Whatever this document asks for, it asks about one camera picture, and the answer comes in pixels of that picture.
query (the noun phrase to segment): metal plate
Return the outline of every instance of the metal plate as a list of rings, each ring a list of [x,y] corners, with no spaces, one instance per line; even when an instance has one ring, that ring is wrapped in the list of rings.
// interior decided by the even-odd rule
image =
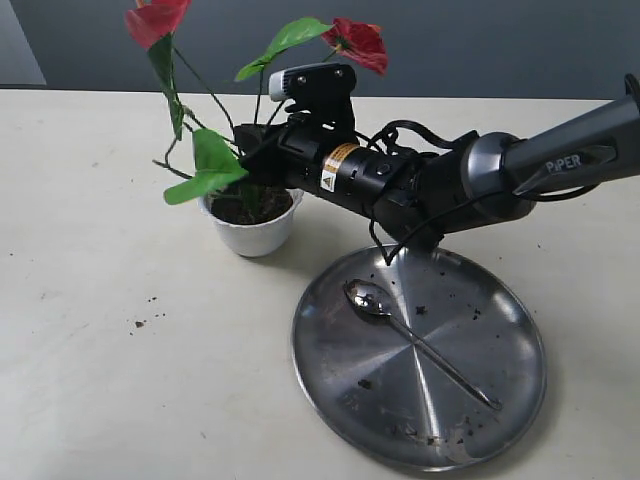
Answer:
[[[342,292],[354,278],[395,296],[394,314],[502,403],[470,396],[392,328],[360,320]],[[293,324],[300,384],[325,422],[379,461],[443,471],[513,445],[546,388],[542,341],[497,278],[444,250],[408,251],[387,267],[376,248],[338,260],[303,294]]]

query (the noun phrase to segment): spoon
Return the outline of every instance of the spoon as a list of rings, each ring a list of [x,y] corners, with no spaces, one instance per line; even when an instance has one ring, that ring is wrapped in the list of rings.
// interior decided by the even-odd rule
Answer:
[[[374,325],[389,325],[400,335],[415,345],[422,354],[436,364],[451,380],[456,382],[476,400],[493,410],[501,410],[502,404],[491,399],[480,388],[473,385],[453,365],[451,365],[433,347],[429,346],[411,328],[391,314],[392,297],[381,286],[365,280],[354,279],[344,284],[344,293],[360,319]]]

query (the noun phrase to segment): white table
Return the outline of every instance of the white table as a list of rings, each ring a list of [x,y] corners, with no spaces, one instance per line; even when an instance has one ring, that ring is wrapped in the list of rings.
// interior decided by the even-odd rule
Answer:
[[[223,98],[251,118],[252,98]],[[208,97],[184,100],[224,131]],[[355,110],[369,133],[412,118],[444,137],[529,136],[599,104],[357,99]],[[371,244],[365,220],[307,195],[281,250],[237,257],[195,203],[162,200],[177,180],[150,162],[170,140],[165,105],[0,91],[0,478],[401,478],[323,424],[290,359],[298,298]],[[176,158],[189,168],[188,142]],[[550,376],[519,444],[431,478],[638,478],[639,190],[609,183],[445,239],[534,312]]]

